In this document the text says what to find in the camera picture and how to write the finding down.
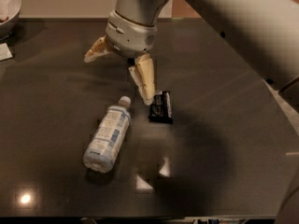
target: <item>bowl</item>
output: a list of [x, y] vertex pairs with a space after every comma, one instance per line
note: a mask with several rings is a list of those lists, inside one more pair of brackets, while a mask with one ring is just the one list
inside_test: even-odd
[[0, 0], [0, 39], [7, 38], [17, 23], [21, 0]]

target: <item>black tabletop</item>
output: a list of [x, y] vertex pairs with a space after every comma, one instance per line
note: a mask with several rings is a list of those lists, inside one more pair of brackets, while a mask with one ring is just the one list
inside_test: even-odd
[[[0, 217], [274, 217], [299, 139], [263, 81], [204, 21], [160, 21], [151, 55], [174, 123], [149, 122], [126, 60], [83, 62], [106, 22], [20, 20], [6, 40]], [[89, 171], [84, 151], [123, 95], [132, 123], [117, 163]]]

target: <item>white paper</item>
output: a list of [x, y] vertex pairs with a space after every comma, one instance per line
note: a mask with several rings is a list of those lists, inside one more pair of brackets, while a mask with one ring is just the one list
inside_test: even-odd
[[11, 52], [7, 46], [7, 43], [0, 44], [0, 61], [12, 58]]

